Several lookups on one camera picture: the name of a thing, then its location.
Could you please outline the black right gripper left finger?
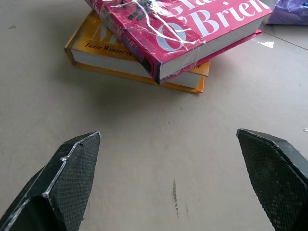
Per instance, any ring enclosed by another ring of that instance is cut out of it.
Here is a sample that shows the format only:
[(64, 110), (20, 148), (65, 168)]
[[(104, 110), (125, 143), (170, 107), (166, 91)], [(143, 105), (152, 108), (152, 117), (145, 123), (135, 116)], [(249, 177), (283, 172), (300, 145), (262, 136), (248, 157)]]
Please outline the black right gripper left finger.
[(0, 218), (0, 231), (78, 231), (101, 142), (95, 131), (64, 142)]

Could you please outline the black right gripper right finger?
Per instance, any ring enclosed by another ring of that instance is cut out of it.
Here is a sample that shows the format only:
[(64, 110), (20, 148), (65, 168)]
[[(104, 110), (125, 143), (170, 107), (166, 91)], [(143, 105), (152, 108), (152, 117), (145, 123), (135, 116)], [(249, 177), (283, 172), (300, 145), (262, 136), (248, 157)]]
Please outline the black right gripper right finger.
[(238, 129), (251, 185), (275, 231), (308, 231), (308, 160), (288, 141)]

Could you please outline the yellow hardcover book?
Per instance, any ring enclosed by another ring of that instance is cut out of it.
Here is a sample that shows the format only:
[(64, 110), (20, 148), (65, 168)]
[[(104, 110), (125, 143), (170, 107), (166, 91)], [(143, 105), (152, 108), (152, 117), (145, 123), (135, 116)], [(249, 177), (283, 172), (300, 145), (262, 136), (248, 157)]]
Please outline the yellow hardcover book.
[[(64, 50), (72, 65), (78, 68), (156, 83), (130, 51), (101, 23), (95, 11), (90, 11), (86, 16)], [(209, 65), (210, 62), (200, 64), (189, 72), (167, 80), (162, 86), (202, 93)]]

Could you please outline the pink hardcover book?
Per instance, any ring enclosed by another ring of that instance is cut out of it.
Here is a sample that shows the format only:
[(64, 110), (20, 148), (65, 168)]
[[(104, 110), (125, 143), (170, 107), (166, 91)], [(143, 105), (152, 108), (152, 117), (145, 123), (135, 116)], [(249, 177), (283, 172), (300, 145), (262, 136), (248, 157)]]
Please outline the pink hardcover book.
[(158, 84), (257, 35), (261, 0), (85, 0)]

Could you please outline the purple plastic packet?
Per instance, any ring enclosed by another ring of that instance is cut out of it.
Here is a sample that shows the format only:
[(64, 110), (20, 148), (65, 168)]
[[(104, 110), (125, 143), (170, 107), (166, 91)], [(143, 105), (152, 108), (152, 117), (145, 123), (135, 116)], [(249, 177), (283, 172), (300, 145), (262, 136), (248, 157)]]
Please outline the purple plastic packet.
[(308, 26), (308, 0), (269, 0), (273, 13), (268, 25)]

